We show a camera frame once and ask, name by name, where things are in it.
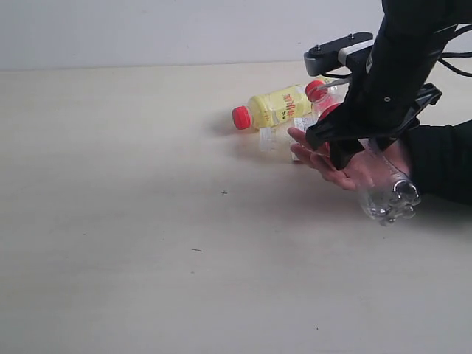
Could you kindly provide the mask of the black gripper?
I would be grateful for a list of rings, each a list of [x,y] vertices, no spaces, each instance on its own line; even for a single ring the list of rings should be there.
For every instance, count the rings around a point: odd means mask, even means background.
[[[436,58],[429,49],[413,54],[389,44],[373,44],[347,57],[350,73],[344,101],[326,118],[310,126],[308,144],[329,144],[330,161],[343,170],[364,151],[360,138],[374,139],[385,151],[398,137],[416,128],[420,113],[435,105],[442,92],[427,82]]]

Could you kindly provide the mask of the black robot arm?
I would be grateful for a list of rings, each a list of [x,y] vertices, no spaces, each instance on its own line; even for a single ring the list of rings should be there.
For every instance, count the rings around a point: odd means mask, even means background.
[[[471,28],[470,1],[383,1],[377,35],[358,32],[305,53],[311,77],[340,67],[350,70],[344,102],[307,130],[314,149],[330,146],[337,170],[375,139],[386,150],[404,131],[418,126],[418,114],[441,93],[426,79],[444,58],[447,43]]]

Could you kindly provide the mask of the black sleeved forearm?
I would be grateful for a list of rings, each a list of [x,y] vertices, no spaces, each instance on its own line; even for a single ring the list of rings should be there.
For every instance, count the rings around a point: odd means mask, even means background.
[[[403,137],[411,178],[422,194],[471,205],[471,121],[421,125]]]

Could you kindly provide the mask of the person's open bare hand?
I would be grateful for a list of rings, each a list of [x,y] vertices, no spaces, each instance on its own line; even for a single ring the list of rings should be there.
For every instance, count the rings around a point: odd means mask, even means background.
[[[291,152],[309,168],[317,170],[325,181],[354,191],[358,187],[371,187],[385,181],[391,172],[400,171],[410,175],[411,159],[405,145],[397,141],[390,145],[382,156],[372,156],[364,151],[355,155],[346,168],[337,170],[326,157],[326,150],[312,150],[305,138],[305,132],[289,128],[288,135],[295,141]]]

